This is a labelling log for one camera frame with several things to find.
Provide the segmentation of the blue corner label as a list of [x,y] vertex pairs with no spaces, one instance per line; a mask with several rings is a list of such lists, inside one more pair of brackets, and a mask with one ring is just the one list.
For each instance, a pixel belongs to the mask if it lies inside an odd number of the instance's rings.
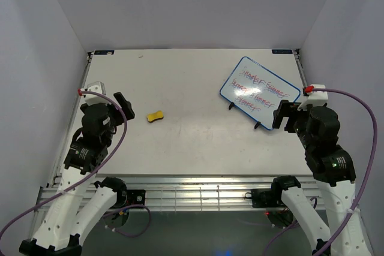
[[291,55],[293,51],[290,49],[272,49],[272,53],[276,55]]
[[113,55],[114,50],[95,50],[94,55]]

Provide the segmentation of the left blue corner label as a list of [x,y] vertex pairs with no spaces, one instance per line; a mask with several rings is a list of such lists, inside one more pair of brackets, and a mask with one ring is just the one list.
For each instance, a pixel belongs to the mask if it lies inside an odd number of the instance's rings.
[[114,50],[95,50],[94,55],[113,55]]

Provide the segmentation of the blue-framed whiteboard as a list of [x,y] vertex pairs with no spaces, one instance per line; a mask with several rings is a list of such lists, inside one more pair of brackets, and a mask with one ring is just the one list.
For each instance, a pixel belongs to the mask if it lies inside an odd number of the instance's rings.
[[285,79],[244,56],[220,89],[220,95],[247,116],[272,130],[280,101],[295,102],[301,91]]

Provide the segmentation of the yellow bone-shaped eraser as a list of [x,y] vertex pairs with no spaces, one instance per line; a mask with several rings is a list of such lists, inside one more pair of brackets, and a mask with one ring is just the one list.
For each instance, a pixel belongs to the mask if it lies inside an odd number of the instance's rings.
[[153,123],[155,121],[163,119],[164,113],[161,110],[159,110],[155,113],[148,114],[146,118],[149,123]]

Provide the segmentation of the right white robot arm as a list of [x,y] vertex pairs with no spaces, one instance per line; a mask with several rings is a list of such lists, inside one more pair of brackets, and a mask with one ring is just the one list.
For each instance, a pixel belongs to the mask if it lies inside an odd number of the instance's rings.
[[287,206],[305,233],[312,255],[370,255],[359,212],[352,207],[356,174],[350,155],[337,143],[338,115],[326,105],[307,106],[282,100],[273,113],[273,128],[287,118],[285,131],[295,133],[305,152],[326,210],[327,221],[316,212],[294,176],[272,183],[271,199]]

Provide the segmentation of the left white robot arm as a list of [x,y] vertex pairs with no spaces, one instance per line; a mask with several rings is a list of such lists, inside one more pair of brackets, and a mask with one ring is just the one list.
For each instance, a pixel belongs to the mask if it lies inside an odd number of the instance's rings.
[[82,126],[73,135],[64,161],[57,195],[42,224],[19,247],[23,255],[80,255],[83,243],[95,224],[110,208],[127,202],[123,180],[106,177],[96,181],[99,168],[113,155],[108,152],[120,125],[134,119],[131,103],[120,92],[115,101],[81,89],[85,103]]

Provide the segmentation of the right blue corner label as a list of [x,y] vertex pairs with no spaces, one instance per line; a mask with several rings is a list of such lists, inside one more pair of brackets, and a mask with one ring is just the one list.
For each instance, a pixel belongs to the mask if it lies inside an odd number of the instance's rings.
[[291,55],[293,51],[290,49],[272,49],[272,53],[276,55]]

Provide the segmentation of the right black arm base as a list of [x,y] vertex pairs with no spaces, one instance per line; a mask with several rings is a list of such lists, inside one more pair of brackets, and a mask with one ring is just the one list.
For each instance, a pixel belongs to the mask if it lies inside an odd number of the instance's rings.
[[251,201],[253,208],[283,208],[286,205],[275,195],[272,189],[251,189],[245,193],[245,199]]

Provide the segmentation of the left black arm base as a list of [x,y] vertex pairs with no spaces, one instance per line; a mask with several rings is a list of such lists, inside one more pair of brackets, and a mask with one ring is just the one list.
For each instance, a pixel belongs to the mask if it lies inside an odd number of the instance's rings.
[[146,191],[144,189],[126,189],[117,192],[116,203],[111,209],[118,209],[129,205],[145,205]]

